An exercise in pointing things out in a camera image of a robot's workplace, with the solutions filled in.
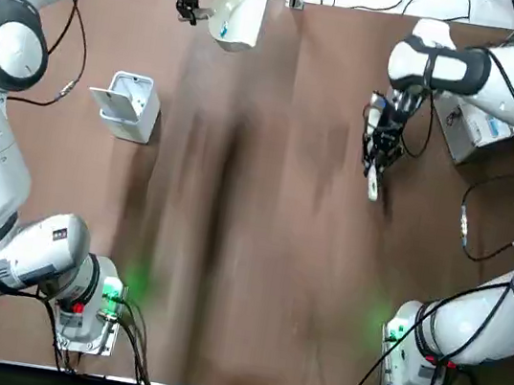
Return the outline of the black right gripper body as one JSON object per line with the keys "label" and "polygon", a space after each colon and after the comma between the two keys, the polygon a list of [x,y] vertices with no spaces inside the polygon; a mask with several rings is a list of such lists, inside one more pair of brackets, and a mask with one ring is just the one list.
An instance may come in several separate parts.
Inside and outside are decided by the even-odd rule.
{"label": "black right gripper body", "polygon": [[376,125],[381,130],[402,128],[419,107],[420,94],[389,88],[380,108]]}

